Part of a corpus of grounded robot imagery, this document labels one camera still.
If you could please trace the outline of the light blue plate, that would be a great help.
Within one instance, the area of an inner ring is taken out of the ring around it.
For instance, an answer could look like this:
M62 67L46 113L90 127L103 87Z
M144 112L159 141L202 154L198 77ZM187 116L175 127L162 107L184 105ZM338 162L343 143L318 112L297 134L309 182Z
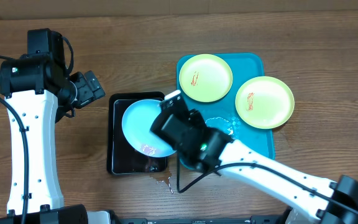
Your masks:
M150 129L161 113L160 100L146 99L131 104L122 117L122 132L127 142L138 152L149 157L168 157L173 148Z

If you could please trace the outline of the yellow plate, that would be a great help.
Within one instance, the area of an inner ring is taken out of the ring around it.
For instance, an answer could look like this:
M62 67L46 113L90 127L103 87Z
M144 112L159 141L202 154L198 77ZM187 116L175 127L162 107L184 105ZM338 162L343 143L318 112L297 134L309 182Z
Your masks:
M202 103L223 98L234 79L228 63L212 54L199 54L188 59L181 67L178 78L182 92Z
M238 90L235 107L240 118L259 129L286 123L295 109L295 98L283 81L268 76L251 78Z

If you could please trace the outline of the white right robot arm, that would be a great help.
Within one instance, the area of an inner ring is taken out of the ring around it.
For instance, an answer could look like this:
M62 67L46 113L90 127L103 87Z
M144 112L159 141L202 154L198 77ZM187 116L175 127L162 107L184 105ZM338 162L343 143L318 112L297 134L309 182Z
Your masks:
M220 173L282 201L309 223L358 223L358 182L349 176L334 182L292 169L207 127L195 110L164 110L151 131L171 145L186 166L201 173L180 192Z

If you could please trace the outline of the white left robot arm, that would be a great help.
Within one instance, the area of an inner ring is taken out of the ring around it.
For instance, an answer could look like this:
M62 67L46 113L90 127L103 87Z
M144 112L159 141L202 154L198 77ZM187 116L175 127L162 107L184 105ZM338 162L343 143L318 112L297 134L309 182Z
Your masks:
M84 205L65 206L57 175L55 124L105 96L93 72L71 73L61 53L36 50L0 68L0 102L11 127L12 182L0 223L88 223Z

